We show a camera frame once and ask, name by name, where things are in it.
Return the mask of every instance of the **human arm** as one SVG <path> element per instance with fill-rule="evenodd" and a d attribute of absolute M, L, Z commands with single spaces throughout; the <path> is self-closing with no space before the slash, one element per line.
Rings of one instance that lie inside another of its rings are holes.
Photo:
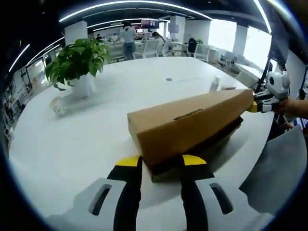
<path fill-rule="evenodd" d="M 133 37 L 134 39 L 138 36 L 137 32 L 136 32 L 136 29 L 135 28 L 131 28 L 132 29 L 132 34 L 133 34 Z"/>
<path fill-rule="evenodd" d="M 122 37 L 123 37 L 123 31 L 120 32 L 119 36 L 116 38 L 114 43 L 119 42 Z"/>
<path fill-rule="evenodd" d="M 286 99 L 280 103 L 275 112 L 289 117 L 308 119 L 308 100 Z"/>

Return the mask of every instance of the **desk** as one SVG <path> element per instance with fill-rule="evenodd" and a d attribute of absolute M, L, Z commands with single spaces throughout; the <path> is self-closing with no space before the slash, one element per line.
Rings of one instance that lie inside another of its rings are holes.
<path fill-rule="evenodd" d="M 261 79 L 262 73 L 246 65 L 235 64 L 235 66 L 241 71 L 236 79 L 248 88 L 255 88 L 254 85 Z"/>
<path fill-rule="evenodd" d="M 136 68 L 144 75 L 136 74 Z M 43 217 L 63 214 L 78 193 L 98 178 L 106 178 L 116 161 L 136 155 L 128 112 L 206 93 L 216 75 L 224 84 L 245 88 L 222 71 L 189 57 L 108 64 L 95 78 L 105 93 L 102 104 L 62 119 L 56 119 L 49 103 L 63 92 L 48 88 L 29 102 L 16 125 L 9 159 L 13 174 Z M 273 113 L 245 112 L 242 118 L 242 125 L 211 166 L 215 176 L 236 187 L 257 162 Z M 142 173 L 137 230 L 184 230 L 180 184 L 153 184 L 145 166 Z"/>

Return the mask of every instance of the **window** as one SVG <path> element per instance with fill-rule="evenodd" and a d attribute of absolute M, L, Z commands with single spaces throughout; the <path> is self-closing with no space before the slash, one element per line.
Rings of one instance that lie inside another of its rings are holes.
<path fill-rule="evenodd" d="M 208 44 L 214 47 L 233 51 L 236 23 L 214 19 L 210 24 Z"/>
<path fill-rule="evenodd" d="M 270 51 L 271 35 L 249 27 L 247 31 L 244 57 L 264 69 Z"/>

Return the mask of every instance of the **ceiling light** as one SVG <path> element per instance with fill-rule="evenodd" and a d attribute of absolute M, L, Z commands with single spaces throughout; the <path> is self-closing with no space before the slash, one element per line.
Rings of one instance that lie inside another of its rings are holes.
<path fill-rule="evenodd" d="M 68 16 L 65 16 L 64 18 L 61 18 L 59 20 L 59 22 L 63 22 L 64 20 L 72 17 L 72 16 L 75 16 L 79 13 L 82 13 L 82 12 L 85 12 L 85 11 L 88 11 L 88 10 L 91 10 L 91 9 L 95 9 L 95 8 L 98 8 L 98 7 L 103 7 L 103 6 L 109 6 L 109 5 L 115 5 L 115 4 L 122 4 L 122 3 L 148 3 L 148 4 L 156 4 L 156 5 L 163 5 L 163 6 L 170 6 L 170 7 L 174 7 L 174 8 L 178 8 L 178 9 L 182 9 L 182 10 L 185 10 L 185 11 L 189 11 L 189 12 L 192 12 L 192 13 L 195 13 L 195 14 L 198 14 L 204 18 L 208 18 L 210 20 L 212 20 L 211 17 L 209 16 L 206 16 L 205 14 L 202 14 L 198 11 L 194 11 L 194 10 L 191 10 L 189 8 L 186 8 L 186 7 L 182 7 L 182 6 L 178 6 L 178 5 L 174 5 L 174 4 L 170 4 L 170 3 L 165 3 L 165 2 L 159 2 L 159 1 L 145 1 L 145 0 L 124 0 L 124 1 L 113 1 L 113 2 L 107 2 L 107 3 L 102 3 L 102 4 L 98 4 L 98 5 L 94 5 L 94 6 L 90 6 L 90 7 L 87 7 L 87 8 L 84 8 L 80 11 L 76 11 L 72 14 L 69 14 Z"/>
<path fill-rule="evenodd" d="M 109 21 L 109 22 L 94 24 L 94 25 L 88 26 L 88 28 L 95 27 L 95 26 L 99 26 L 99 25 L 103 25 L 103 24 L 108 24 L 108 23 L 117 23 L 117 22 L 132 21 L 132 20 L 159 20 L 159 21 L 164 21 L 164 22 L 170 22 L 170 20 L 166 20 L 166 19 L 155 19 L 155 18 L 127 18 L 127 19 L 113 20 L 113 21 Z"/>
<path fill-rule="evenodd" d="M 120 27 L 123 26 L 124 24 L 119 24 L 119 25 L 115 25 L 115 26 L 106 26 L 106 27 L 102 27 L 99 29 L 95 29 L 93 31 L 98 31 L 98 30 L 105 30 L 105 29 L 109 29 L 109 28 L 114 28 L 114 27 Z M 141 25 L 141 23 L 132 23 L 132 25 Z"/>
<path fill-rule="evenodd" d="M 271 34 L 270 23 L 269 23 L 269 21 L 268 21 L 268 18 L 266 17 L 266 14 L 265 14 L 265 12 L 264 12 L 264 10 L 263 10 L 263 8 L 262 8 L 260 2 L 259 2 L 258 0 L 253 0 L 253 1 L 254 1 L 254 3 L 256 4 L 258 10 L 260 11 L 260 13 L 261 13 L 261 15 L 262 15 L 262 17 L 263 17 L 263 20 L 264 20 L 264 22 L 265 22 L 265 25 L 266 25 L 268 31 L 269 31 L 269 34 Z"/>
<path fill-rule="evenodd" d="M 48 45 L 47 47 L 45 47 L 44 49 L 42 49 L 39 53 L 37 53 L 28 63 L 27 65 L 29 65 L 36 57 L 38 57 L 44 50 L 48 49 L 49 47 L 51 47 L 53 44 L 57 43 L 58 41 L 64 39 L 64 37 L 58 39 L 57 41 L 53 42 L 52 44 Z"/>
<path fill-rule="evenodd" d="M 49 52 L 51 52 L 52 50 L 56 49 L 57 47 L 59 47 L 60 45 L 58 44 L 57 46 L 51 48 L 50 50 L 46 51 L 42 56 L 45 56 L 46 54 L 48 54 Z"/>
<path fill-rule="evenodd" d="M 21 52 L 20 54 L 17 56 L 17 58 L 15 59 L 15 61 L 13 62 L 12 66 L 9 69 L 9 72 L 11 72 L 12 68 L 14 67 L 14 65 L 17 63 L 17 61 L 19 60 L 20 56 L 22 56 L 22 54 L 30 47 L 30 44 L 28 44 Z"/>
<path fill-rule="evenodd" d="M 174 11 L 166 11 L 166 12 L 168 12 L 168 13 L 175 13 L 175 14 L 179 14 L 179 15 L 183 15 L 183 16 L 187 17 L 187 15 L 183 14 L 183 13 L 177 13 L 177 12 L 174 12 Z"/>

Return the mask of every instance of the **white chair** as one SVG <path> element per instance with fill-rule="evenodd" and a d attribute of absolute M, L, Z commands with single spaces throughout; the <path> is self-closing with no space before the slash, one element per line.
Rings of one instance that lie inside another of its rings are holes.
<path fill-rule="evenodd" d="M 157 57 L 157 46 L 158 46 L 158 40 L 147 40 L 143 52 L 139 53 L 139 52 L 134 52 L 134 58 L 138 59 L 138 58 L 151 58 L 151 57 Z"/>
<path fill-rule="evenodd" d="M 296 126 L 266 143 L 240 189 L 255 210 L 275 215 L 296 189 L 306 166 L 306 142 L 300 126 Z"/>
<path fill-rule="evenodd" d="M 210 50 L 209 46 L 197 44 L 196 50 L 194 52 L 194 57 L 201 61 L 207 62 L 209 50 Z"/>
<path fill-rule="evenodd" d="M 122 43 L 109 45 L 109 51 L 110 51 L 110 55 L 113 58 L 113 60 L 111 60 L 109 63 L 118 62 L 120 59 L 125 59 Z"/>
<path fill-rule="evenodd" d="M 170 55 L 170 52 L 169 52 L 169 47 L 170 47 L 170 45 L 171 45 L 171 41 L 168 41 L 168 40 L 167 40 L 167 41 L 164 43 L 163 49 L 161 50 L 161 53 L 162 53 L 162 55 L 163 55 L 164 57 Z"/>

